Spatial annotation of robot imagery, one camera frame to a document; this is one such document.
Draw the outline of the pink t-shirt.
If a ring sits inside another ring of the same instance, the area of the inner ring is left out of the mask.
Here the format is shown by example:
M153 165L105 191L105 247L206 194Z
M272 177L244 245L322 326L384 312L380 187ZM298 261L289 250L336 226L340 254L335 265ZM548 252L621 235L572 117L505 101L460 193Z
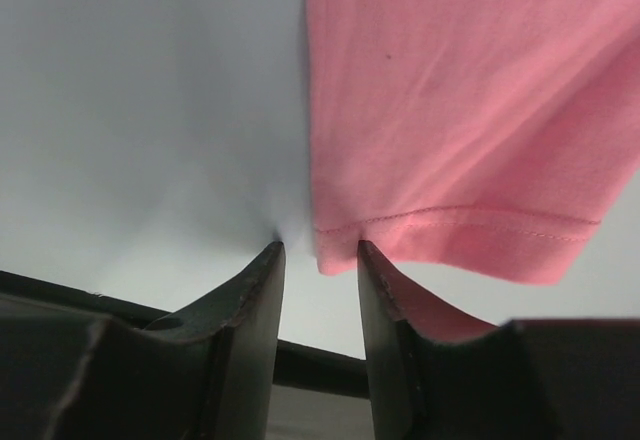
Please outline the pink t-shirt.
M639 0L306 0L318 269L557 282L639 167Z

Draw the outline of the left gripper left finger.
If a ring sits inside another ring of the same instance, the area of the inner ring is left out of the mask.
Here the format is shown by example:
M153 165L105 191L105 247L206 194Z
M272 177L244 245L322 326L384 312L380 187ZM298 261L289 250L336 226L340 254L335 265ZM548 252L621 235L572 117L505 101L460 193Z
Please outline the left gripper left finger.
M226 325L200 337L1 292L5 439L262 439L285 248L181 308Z

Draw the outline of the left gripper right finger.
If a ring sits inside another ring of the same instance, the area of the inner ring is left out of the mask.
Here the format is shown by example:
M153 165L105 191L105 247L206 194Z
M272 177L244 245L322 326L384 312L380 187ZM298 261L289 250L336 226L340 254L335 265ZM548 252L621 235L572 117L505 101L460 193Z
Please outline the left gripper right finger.
M357 250L379 439L635 439L639 322L515 319L495 326Z

